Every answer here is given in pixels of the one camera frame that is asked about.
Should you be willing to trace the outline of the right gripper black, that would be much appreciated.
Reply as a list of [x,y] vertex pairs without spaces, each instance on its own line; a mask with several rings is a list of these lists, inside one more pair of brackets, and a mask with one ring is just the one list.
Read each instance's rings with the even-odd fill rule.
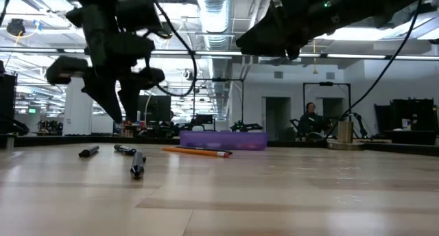
[[280,0],[236,40],[242,54],[295,59],[316,36],[372,15],[372,0]]

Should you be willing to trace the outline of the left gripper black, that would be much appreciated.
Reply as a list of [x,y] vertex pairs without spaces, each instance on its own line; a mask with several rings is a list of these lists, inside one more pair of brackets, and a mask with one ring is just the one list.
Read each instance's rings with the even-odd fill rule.
[[67,12],[72,24],[82,28],[86,39],[85,59],[59,56],[47,69],[50,84],[68,84],[73,76],[84,80],[81,92],[95,100],[116,123],[121,123],[122,114],[115,91],[115,82],[120,80],[119,99],[128,121],[137,119],[140,85],[129,80],[134,75],[131,68],[137,60],[149,58],[155,49],[152,40],[135,32],[147,29],[159,34],[163,26],[154,6],[123,6],[89,4]]

